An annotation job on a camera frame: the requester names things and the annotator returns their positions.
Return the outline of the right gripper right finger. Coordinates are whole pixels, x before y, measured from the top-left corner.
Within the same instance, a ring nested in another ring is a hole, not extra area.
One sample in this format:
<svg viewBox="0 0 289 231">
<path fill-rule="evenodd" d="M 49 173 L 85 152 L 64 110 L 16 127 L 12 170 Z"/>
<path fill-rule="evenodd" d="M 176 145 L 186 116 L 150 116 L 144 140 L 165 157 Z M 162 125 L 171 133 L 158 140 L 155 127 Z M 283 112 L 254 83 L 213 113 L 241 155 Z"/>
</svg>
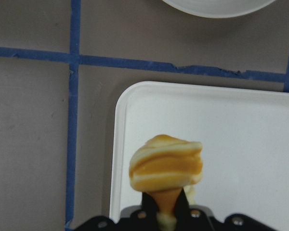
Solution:
<svg viewBox="0 0 289 231">
<path fill-rule="evenodd" d="M 176 218 L 175 231 L 188 231 L 190 225 L 190 208 L 187 197 L 182 189 L 174 207 Z"/>
</svg>

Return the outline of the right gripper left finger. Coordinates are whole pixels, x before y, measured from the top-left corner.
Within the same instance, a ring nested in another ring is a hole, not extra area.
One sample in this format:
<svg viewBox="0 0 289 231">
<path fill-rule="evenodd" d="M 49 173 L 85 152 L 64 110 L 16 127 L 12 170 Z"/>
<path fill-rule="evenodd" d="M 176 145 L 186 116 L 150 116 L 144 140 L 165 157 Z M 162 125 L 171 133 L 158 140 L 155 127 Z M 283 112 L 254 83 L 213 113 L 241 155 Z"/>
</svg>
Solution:
<svg viewBox="0 0 289 231">
<path fill-rule="evenodd" d="M 144 231 L 158 231 L 157 212 L 158 206 L 155 200 L 147 193 L 142 193 L 142 211 L 145 212 L 145 218 L 142 218 Z"/>
</svg>

